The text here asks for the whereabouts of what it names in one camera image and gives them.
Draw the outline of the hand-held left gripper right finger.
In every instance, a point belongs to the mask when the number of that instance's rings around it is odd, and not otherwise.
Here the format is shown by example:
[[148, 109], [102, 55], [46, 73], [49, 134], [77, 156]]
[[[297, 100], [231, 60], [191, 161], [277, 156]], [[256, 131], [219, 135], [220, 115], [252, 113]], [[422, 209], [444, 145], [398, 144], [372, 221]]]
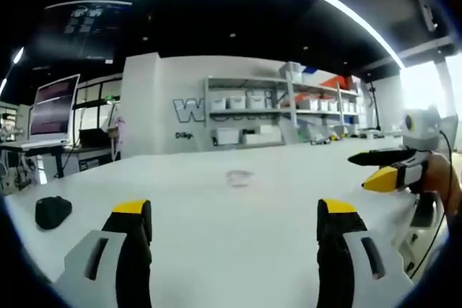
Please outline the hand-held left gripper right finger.
[[320, 199], [316, 239], [318, 307], [397, 307], [413, 289], [398, 250], [353, 205]]

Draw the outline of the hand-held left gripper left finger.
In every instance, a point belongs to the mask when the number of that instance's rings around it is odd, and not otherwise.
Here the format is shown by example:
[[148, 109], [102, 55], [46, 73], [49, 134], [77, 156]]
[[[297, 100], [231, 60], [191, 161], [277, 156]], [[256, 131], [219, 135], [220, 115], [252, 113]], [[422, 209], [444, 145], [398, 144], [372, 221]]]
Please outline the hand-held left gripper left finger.
[[53, 288], [69, 307], [151, 307], [151, 241], [150, 201], [122, 203], [68, 252]]

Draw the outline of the person's right hand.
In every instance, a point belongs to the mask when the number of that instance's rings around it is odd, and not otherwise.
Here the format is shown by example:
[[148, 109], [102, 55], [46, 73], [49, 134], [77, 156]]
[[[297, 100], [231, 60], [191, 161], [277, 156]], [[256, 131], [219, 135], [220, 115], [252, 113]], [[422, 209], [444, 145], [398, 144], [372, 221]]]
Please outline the person's right hand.
[[443, 155], [432, 153], [428, 157], [423, 189], [438, 194], [447, 216], [458, 214], [461, 205], [461, 186], [453, 165]]

